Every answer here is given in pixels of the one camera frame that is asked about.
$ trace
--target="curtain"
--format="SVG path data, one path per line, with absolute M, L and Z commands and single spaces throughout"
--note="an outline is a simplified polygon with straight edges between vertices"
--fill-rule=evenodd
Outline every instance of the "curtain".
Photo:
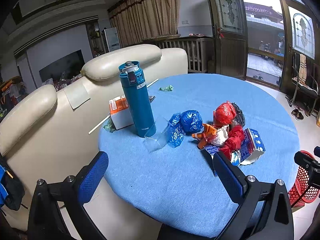
M 175 35 L 179 23 L 180 0 L 121 0 L 108 12 L 117 28 L 121 47 L 148 38 Z

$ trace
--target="round table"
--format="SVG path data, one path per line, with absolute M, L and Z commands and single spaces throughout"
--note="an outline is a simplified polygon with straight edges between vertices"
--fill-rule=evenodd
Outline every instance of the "round table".
M 159 87 L 172 85 L 172 92 Z M 266 152 L 255 163 L 240 166 L 245 175 L 274 183 L 282 179 L 289 191 L 298 166 L 297 130 L 285 109 L 262 89 L 235 78 L 217 74 L 185 74 L 161 79 L 148 88 L 156 96 L 154 116 L 167 120 L 178 112 L 198 110 L 203 122 L 212 122 L 212 112 L 227 100 L 242 109 L 246 125 L 260 133 Z M 177 229 L 206 237 L 217 236 L 237 208 L 219 177 L 208 164 L 208 153 L 186 135 L 177 148 L 166 145 L 148 152 L 134 125 L 113 133 L 101 128 L 99 149 L 109 156 L 104 175 L 113 191 L 154 219 Z M 259 215 L 256 209 L 253 220 Z

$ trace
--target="white stick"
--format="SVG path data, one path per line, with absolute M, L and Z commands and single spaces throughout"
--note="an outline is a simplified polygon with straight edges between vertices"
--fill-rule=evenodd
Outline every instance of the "white stick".
M 152 83 L 150 83 L 149 85 L 147 85 L 147 88 L 150 87 L 151 85 L 153 85 L 154 83 L 156 83 L 159 79 L 157 78 L 155 81 L 153 81 Z M 102 125 L 106 120 L 108 120 L 111 117 L 111 115 L 109 114 L 105 119 L 103 119 L 100 123 L 98 123 L 90 132 L 89 134 L 92 134 L 94 130 L 96 130 L 100 125 Z

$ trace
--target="crumpled red plastic bag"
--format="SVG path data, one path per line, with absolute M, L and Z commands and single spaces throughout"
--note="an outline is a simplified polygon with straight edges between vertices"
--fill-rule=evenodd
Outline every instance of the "crumpled red plastic bag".
M 215 119 L 223 125 L 231 124 L 236 115 L 236 110 L 229 101 L 221 104 L 214 113 Z
M 219 149 L 231 161 L 231 153 L 239 150 L 244 140 L 244 133 L 241 125 L 236 125 L 230 132 L 224 146 Z

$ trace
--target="crumpled green plastic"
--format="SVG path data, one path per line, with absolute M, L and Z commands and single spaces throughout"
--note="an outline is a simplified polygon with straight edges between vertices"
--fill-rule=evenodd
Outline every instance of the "crumpled green plastic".
M 171 92 L 173 91 L 173 86 L 170 85 L 168 87 L 165 87 L 165 88 L 159 88 L 160 91 L 163 91 L 163 92 Z
M 112 121 L 111 118 L 109 118 L 108 120 L 108 123 L 106 125 L 103 126 L 103 128 L 106 130 L 106 131 L 109 131 L 109 132 L 114 132 L 116 131 L 116 127 Z

